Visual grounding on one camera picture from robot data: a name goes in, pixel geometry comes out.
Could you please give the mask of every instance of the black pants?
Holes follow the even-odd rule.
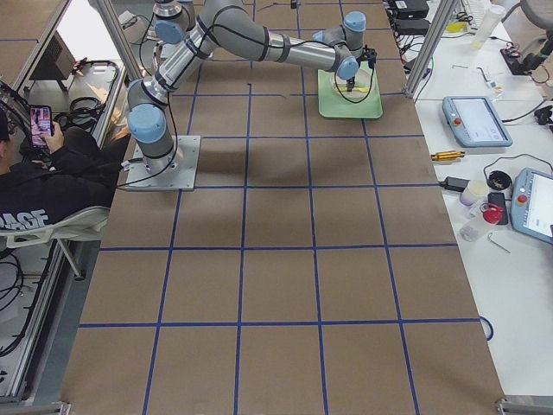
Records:
[[[119,178],[119,164],[123,161],[124,153],[129,145],[130,135],[113,140],[103,149],[96,144],[96,139],[88,131],[79,127],[69,127],[64,133],[67,148],[89,156],[97,166],[103,166],[104,172],[110,179],[115,190]]]

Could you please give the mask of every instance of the tablet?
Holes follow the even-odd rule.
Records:
[[[463,147],[508,147],[512,139],[488,97],[446,97],[443,113]]]
[[[512,191],[513,229],[553,244],[553,176],[523,169]]]

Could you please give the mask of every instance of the plastic cup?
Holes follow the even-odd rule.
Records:
[[[471,180],[461,193],[460,201],[465,206],[472,206],[480,199],[487,196],[489,188],[486,182],[481,180]]]
[[[505,17],[506,13],[507,10],[505,10],[505,7],[499,4],[492,4],[490,8],[486,10],[482,18],[482,23],[474,35],[471,46],[475,49],[482,48],[484,42],[490,37],[495,27],[501,22],[501,19]]]

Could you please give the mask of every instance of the smartphone screen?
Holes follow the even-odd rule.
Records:
[[[46,149],[42,134],[52,135],[52,110],[47,105],[31,106],[31,137],[33,147]]]

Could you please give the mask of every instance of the blue joint cap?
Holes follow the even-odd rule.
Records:
[[[359,71],[359,63],[357,63],[353,56],[348,56],[340,63],[336,74],[343,80],[349,80],[355,76],[357,71]]]
[[[311,39],[313,39],[314,41],[318,41],[318,42],[322,42],[322,39],[323,39],[323,34],[322,34],[322,30],[319,30],[317,33],[315,33]]]
[[[156,22],[156,35],[162,41],[172,45],[176,45],[184,39],[184,32],[181,26],[169,20],[159,20]]]
[[[352,11],[344,17],[344,26],[352,32],[364,32],[366,28],[365,15],[360,11]]]
[[[129,112],[127,123],[132,135],[137,141],[144,144],[159,141],[167,128],[163,111],[152,104],[135,106]]]

